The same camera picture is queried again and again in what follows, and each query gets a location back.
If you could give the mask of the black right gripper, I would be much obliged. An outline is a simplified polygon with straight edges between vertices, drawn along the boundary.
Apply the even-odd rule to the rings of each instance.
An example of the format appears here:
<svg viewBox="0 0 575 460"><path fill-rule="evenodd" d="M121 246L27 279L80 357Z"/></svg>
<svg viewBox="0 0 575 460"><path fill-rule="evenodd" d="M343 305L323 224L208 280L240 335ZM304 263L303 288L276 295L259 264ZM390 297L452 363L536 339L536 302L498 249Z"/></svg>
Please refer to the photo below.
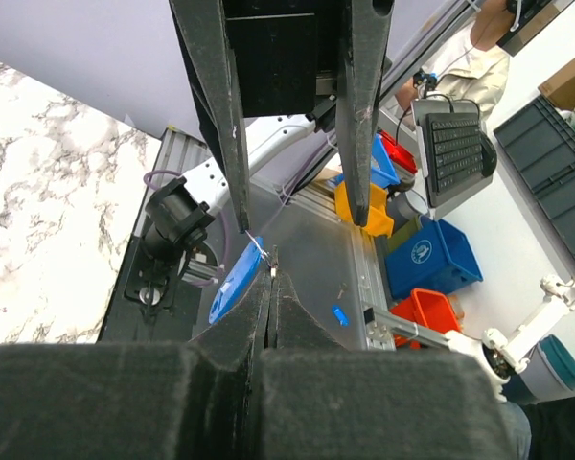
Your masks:
<svg viewBox="0 0 575 460"><path fill-rule="evenodd" d="M393 3L171 1L170 8L201 131L227 181L239 229L250 229L244 116L311 112L335 92L336 74L344 183L353 223L365 226Z"/></svg>

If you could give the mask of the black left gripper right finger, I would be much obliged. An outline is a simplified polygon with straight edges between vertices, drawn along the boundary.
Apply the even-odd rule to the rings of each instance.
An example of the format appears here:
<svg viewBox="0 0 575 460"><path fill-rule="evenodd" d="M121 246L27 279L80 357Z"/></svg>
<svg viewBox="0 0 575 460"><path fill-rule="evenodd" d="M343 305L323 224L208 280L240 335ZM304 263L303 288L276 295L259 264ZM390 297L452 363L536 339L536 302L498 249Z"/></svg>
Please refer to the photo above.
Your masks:
<svg viewBox="0 0 575 460"><path fill-rule="evenodd" d="M261 459L508 459L499 405L477 363L451 352L349 351L272 283L261 357Z"/></svg>

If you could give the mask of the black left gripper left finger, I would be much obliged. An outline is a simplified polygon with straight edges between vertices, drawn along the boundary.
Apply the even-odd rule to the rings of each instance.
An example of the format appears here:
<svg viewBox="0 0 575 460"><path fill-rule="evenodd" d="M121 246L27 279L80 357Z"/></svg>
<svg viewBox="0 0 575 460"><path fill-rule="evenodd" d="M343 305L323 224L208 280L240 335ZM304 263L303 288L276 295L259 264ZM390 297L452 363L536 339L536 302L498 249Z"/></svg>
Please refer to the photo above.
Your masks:
<svg viewBox="0 0 575 460"><path fill-rule="evenodd" d="M253 459L260 273L188 342L0 346L0 459Z"/></svg>

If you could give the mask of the blue key tag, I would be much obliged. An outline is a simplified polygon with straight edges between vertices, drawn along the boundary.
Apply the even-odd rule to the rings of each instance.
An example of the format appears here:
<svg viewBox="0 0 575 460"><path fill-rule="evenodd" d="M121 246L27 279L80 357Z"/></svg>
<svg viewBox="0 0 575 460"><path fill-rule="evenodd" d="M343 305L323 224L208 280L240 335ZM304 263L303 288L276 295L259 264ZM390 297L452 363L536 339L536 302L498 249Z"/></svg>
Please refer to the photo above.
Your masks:
<svg viewBox="0 0 575 460"><path fill-rule="evenodd" d="M257 237L265 248L264 239L260 236ZM225 314L236 306L245 289L254 279L262 261L263 259L257 248L250 242L235 262L231 271L226 275L224 282L216 293L208 315L210 325L219 322Z"/></svg>

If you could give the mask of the silver keyring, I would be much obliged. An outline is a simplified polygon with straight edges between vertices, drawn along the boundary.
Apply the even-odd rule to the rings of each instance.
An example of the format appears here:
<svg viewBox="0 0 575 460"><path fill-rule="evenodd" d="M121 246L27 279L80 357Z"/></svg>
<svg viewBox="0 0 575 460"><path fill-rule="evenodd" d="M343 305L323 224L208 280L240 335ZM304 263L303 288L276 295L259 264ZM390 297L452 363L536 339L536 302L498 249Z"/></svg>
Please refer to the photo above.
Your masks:
<svg viewBox="0 0 575 460"><path fill-rule="evenodd" d="M255 245L258 252L261 255L261 258L265 261L269 268L273 267L273 263L271 261L269 253L264 249L264 244L259 241L258 237L254 237L248 230L245 231L245 235L251 240L251 242Z"/></svg>

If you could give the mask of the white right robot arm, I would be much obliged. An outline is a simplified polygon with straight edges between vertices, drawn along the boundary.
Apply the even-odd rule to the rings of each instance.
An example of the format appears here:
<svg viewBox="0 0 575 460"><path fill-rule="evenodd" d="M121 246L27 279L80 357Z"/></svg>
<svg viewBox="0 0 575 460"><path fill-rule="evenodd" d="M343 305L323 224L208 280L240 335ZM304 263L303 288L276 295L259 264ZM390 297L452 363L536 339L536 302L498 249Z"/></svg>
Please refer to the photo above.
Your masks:
<svg viewBox="0 0 575 460"><path fill-rule="evenodd" d="M334 131L353 221L368 220L390 1L173 1L172 20L212 156L157 190L148 255L168 264L231 202L250 227L250 178L318 130Z"/></svg>

